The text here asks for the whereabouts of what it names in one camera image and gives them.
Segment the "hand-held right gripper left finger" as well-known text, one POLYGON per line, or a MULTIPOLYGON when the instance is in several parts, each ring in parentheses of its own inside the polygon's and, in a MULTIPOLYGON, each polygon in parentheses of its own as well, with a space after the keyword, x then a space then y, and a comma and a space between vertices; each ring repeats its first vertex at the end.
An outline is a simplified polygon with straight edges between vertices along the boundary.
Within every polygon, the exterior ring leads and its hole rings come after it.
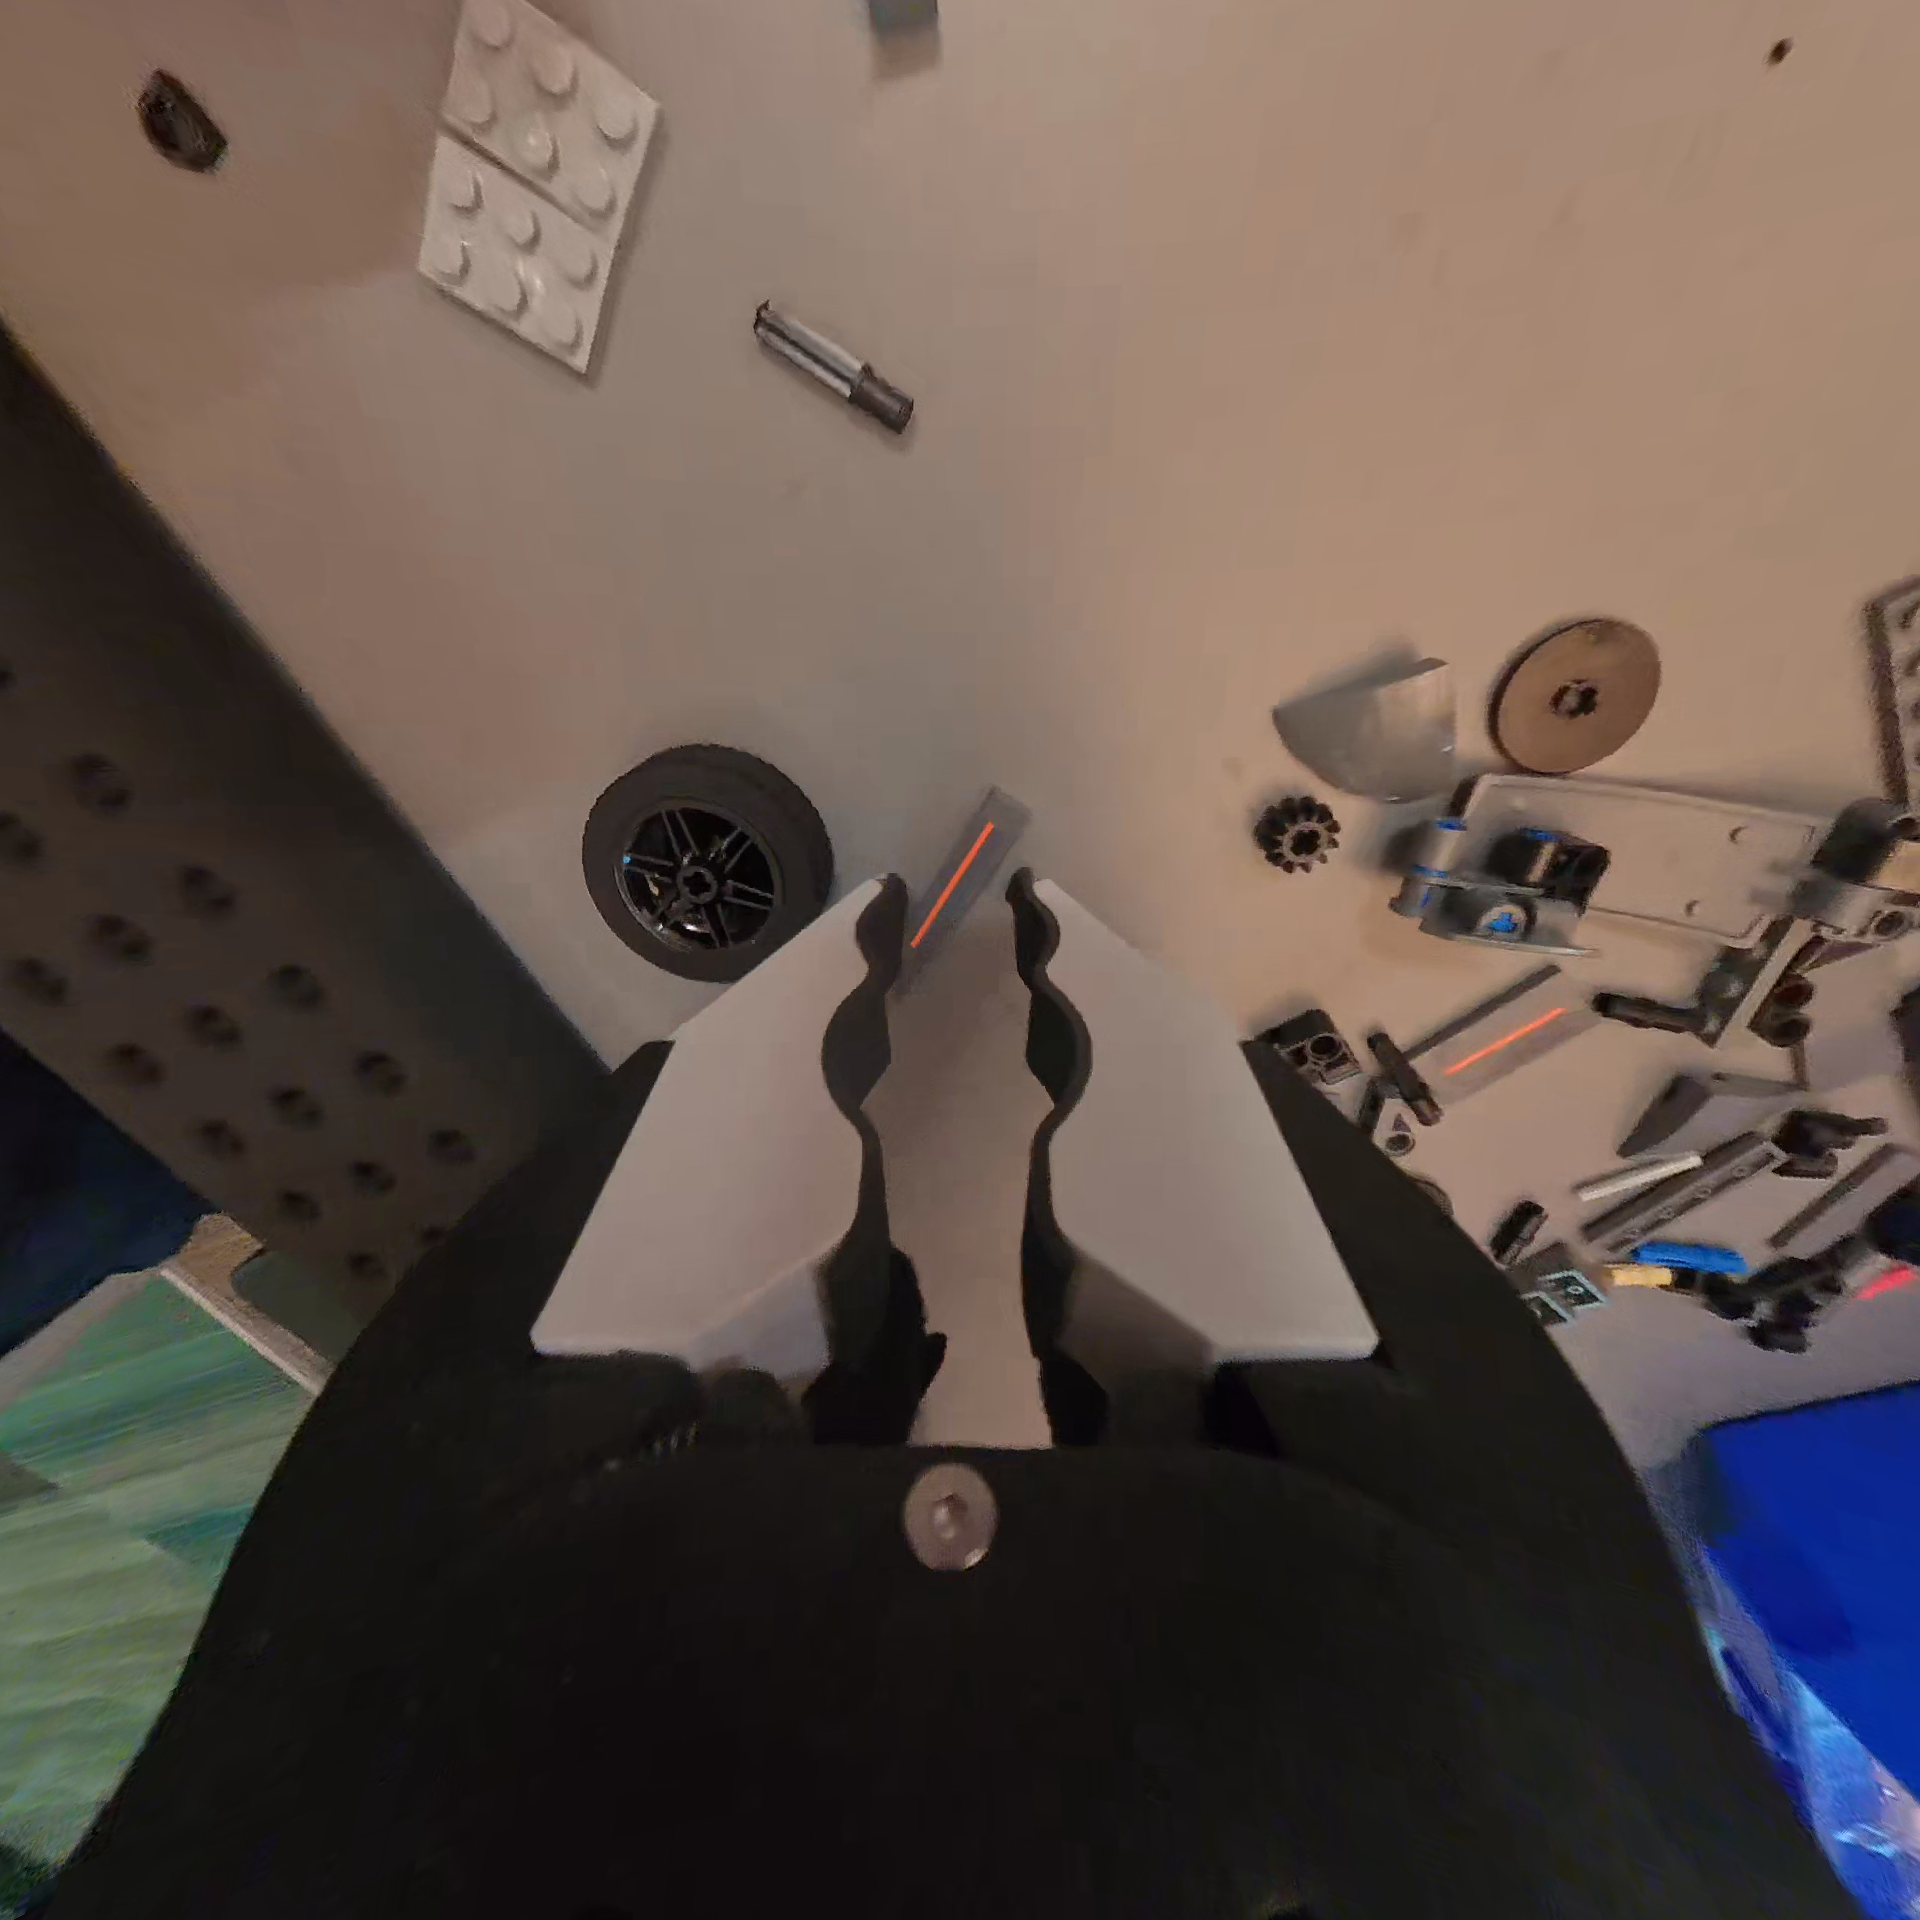
POLYGON ((831 1444, 898 1447, 946 1356, 870 1112, 908 892, 870 880, 670 1040, 531 1346, 758 1372, 831 1444))

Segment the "black lego axle pin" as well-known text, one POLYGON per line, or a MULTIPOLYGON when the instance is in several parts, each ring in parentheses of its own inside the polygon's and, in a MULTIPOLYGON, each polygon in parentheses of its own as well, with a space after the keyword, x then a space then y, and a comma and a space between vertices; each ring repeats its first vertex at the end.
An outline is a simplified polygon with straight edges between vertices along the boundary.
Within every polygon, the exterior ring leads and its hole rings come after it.
POLYGON ((883 375, 871 361, 855 354, 852 347, 786 314, 775 301, 758 304, 754 332, 763 350, 813 379, 855 410, 894 437, 905 434, 916 410, 914 397, 883 375))

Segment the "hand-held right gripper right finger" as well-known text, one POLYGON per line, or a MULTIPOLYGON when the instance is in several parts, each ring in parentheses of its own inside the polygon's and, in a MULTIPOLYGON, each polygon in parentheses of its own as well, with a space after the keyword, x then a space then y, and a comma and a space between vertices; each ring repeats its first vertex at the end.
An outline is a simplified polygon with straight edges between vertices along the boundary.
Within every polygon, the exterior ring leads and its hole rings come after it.
POLYGON ((1046 1096, 1021 1311, 1058 1447, 1205 1435, 1223 1373, 1381 1332, 1233 1020, 1051 880, 1007 888, 1046 1096))

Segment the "black perforated panel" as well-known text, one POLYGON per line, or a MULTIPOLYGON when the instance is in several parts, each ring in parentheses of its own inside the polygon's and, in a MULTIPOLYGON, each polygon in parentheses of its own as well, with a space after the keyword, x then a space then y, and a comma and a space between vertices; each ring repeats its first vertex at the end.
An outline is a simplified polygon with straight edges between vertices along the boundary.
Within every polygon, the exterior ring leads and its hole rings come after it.
POLYGON ((10 332, 2 658, 7 1035, 373 1306, 606 1064, 10 332))

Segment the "heap of clear plastic bags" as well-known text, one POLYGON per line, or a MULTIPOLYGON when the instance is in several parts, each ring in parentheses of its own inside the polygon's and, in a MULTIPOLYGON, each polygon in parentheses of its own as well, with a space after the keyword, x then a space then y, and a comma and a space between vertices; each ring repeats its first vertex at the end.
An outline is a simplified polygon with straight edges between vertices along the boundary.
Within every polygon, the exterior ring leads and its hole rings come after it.
POLYGON ((1720 1684, 1865 1916, 1919 1916, 1919 1803, 1791 1672, 1707 1625, 1720 1684))

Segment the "pile of dark lego pieces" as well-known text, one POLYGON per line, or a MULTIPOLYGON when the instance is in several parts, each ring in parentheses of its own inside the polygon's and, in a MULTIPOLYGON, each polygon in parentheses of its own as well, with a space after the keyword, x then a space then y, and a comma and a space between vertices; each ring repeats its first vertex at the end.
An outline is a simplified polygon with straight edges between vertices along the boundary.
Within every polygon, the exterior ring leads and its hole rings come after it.
POLYGON ((1525 1305, 1566 1327, 1614 1283, 1693 1301, 1755 1347, 1802 1355, 1847 1302, 1916 1282, 1916 1145, 1886 1118, 1820 1100, 1906 1073, 1916 988, 1865 1032, 1817 1035, 1838 968, 1916 946, 1916 579, 1865 608, 1881 788, 1836 811, 1716 801, 1596 781, 1651 718, 1660 648, 1620 617, 1548 629, 1505 669, 1501 767, 1456 769, 1452 671, 1421 659, 1284 704, 1294 758, 1350 799, 1443 807, 1400 834, 1390 911, 1433 942, 1532 968, 1425 1039, 1352 1045, 1322 1010, 1259 1035, 1406 1163, 1448 1116, 1554 1052, 1648 1032, 1752 1042, 1784 1068, 1680 1071, 1620 1140, 1617 1169, 1573 1187, 1574 1248, 1523 1200, 1489 1254, 1525 1305))

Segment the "black d-shaped lego piece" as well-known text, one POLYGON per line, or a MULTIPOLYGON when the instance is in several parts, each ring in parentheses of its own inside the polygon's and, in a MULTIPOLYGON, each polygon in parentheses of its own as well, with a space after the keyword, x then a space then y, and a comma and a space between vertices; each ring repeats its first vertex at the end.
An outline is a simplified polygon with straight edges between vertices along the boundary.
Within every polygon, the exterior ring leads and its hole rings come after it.
POLYGON ((165 68, 142 84, 136 98, 141 131, 158 156, 183 172, 211 174, 228 155, 228 136, 204 102, 165 68))

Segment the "grey lego tile orange stripe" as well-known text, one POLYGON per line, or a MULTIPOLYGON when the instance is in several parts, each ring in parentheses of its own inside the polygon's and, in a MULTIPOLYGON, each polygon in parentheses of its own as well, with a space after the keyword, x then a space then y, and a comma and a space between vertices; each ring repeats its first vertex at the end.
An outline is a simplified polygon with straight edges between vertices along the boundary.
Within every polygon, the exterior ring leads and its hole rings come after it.
POLYGON ((1031 807, 1001 787, 990 787, 973 807, 953 847, 909 897, 894 987, 899 995, 909 993, 955 943, 959 929, 992 893, 1031 819, 1031 807))

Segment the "black lego tyre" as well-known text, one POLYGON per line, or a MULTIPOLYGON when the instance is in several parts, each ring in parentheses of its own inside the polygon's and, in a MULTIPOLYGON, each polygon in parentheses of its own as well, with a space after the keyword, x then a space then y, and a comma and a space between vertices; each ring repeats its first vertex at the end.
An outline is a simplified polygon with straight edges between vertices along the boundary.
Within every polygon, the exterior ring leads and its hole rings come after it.
POLYGON ((777 766, 684 743, 597 798, 584 873, 623 946, 664 974, 727 987, 824 911, 834 854, 817 805, 777 766))

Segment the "blue plastic bin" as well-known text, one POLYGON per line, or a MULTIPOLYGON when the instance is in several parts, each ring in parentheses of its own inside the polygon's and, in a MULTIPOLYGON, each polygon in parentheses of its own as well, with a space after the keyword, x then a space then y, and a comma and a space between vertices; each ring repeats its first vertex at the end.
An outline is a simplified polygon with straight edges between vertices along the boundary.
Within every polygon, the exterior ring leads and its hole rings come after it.
POLYGON ((1707 1428, 1649 1487, 1704 1635, 1768 1646, 1919 1803, 1919 1387, 1707 1428))

